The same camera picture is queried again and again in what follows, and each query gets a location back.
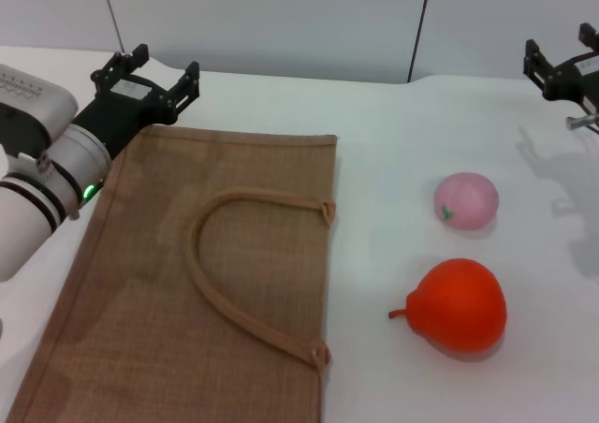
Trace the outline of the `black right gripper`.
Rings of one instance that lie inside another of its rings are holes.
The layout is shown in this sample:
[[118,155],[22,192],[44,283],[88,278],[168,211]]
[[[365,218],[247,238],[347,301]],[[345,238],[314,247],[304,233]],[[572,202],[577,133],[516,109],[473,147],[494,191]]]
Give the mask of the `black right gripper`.
[[598,111],[599,35],[588,22],[579,26],[578,40],[593,52],[575,56],[555,68],[533,39],[525,44],[523,74],[546,100],[576,103],[588,114]]

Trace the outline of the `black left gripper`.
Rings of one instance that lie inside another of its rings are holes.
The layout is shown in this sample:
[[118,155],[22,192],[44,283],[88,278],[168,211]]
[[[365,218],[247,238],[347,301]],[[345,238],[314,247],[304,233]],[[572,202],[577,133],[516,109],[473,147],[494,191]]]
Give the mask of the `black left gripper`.
[[[166,94],[158,84],[132,74],[149,61],[147,44],[139,44],[131,53],[115,52],[109,61],[91,74],[95,98],[72,123],[95,136],[108,151],[118,155],[145,126],[155,122],[153,113],[160,99],[160,123],[175,124],[180,114],[199,98],[199,64],[192,62],[178,82]],[[146,88],[143,98],[115,93],[111,90],[119,80]]]

